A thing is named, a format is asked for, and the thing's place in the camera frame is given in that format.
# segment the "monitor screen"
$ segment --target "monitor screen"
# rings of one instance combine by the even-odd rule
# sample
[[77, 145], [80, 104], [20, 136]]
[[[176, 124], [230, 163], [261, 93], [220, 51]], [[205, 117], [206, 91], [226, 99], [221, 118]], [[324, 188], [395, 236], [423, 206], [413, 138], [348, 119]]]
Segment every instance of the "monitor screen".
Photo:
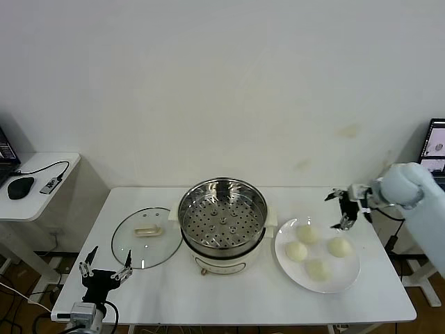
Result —
[[433, 175], [445, 175], [445, 118], [431, 120], [419, 163]]

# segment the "glass lid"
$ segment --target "glass lid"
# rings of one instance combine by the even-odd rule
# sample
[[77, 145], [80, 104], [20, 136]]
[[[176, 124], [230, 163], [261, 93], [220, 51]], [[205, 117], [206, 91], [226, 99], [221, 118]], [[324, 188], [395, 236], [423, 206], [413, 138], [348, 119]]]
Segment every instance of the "glass lid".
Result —
[[150, 207], [135, 212], [118, 226], [111, 241], [116, 260], [125, 264], [131, 250], [134, 269], [146, 269], [168, 260], [182, 241], [179, 224], [168, 221], [170, 210]]

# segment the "white wall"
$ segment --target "white wall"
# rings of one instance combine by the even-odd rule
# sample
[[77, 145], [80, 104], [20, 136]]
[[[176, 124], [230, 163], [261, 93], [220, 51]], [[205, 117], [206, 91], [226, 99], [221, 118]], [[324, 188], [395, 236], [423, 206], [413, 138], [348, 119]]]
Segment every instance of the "white wall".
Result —
[[367, 181], [445, 116], [444, 17], [432, 0], [3, 0], [0, 107], [18, 145], [80, 152], [107, 187]]

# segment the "computer mouse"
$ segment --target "computer mouse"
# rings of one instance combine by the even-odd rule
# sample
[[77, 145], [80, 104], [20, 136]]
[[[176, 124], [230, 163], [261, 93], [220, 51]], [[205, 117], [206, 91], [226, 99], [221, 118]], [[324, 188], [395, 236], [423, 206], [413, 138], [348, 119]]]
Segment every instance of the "computer mouse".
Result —
[[28, 195], [34, 183], [34, 177], [21, 177], [8, 186], [8, 196], [11, 200], [20, 200]]

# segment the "white table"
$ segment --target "white table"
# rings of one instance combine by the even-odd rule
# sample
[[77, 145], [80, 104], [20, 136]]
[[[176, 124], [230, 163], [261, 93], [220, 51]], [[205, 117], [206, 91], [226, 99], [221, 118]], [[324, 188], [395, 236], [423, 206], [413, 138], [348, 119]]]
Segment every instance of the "white table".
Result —
[[[117, 270], [111, 238], [119, 223], [146, 207], [170, 208], [185, 188], [115, 188], [97, 217], [77, 262], [99, 246], [92, 268]], [[340, 219], [339, 204], [323, 202], [331, 188], [260, 188], [278, 213], [279, 225], [296, 215], [310, 215], [332, 225]], [[357, 282], [339, 294], [317, 294], [294, 283], [266, 240], [256, 262], [235, 275], [201, 276], [183, 243], [167, 262], [132, 277], [108, 295], [120, 311], [121, 324], [172, 325], [314, 325], [371, 324], [410, 321], [416, 311], [372, 226], [360, 218], [348, 232], [362, 262]], [[86, 289], [73, 267], [51, 318], [69, 313]], [[104, 323], [114, 322], [107, 312]]]
[[[62, 182], [49, 195], [40, 193], [40, 190], [51, 178], [61, 174], [66, 164], [58, 164], [33, 175], [24, 175], [34, 177], [34, 184], [28, 195], [21, 200], [11, 200], [8, 197], [8, 185], [13, 180], [24, 176], [11, 177], [0, 188], [0, 244], [42, 275], [34, 289], [35, 291], [42, 291], [45, 290], [49, 283], [54, 284], [59, 281], [59, 274], [52, 268], [57, 267], [60, 258], [52, 259], [48, 265], [38, 257], [26, 242], [5, 222], [11, 224], [14, 222], [30, 222], [36, 220], [56, 192], [62, 187], [63, 182], [79, 162], [80, 156], [78, 153], [63, 152], [21, 153], [18, 154], [18, 156], [22, 161], [22, 165], [18, 169], [24, 173], [40, 169], [57, 161], [68, 161], [70, 163], [70, 167], [63, 175]], [[9, 263], [10, 260], [7, 260], [2, 267], [3, 270]], [[34, 294], [31, 298], [37, 301], [40, 297], [41, 295]]]

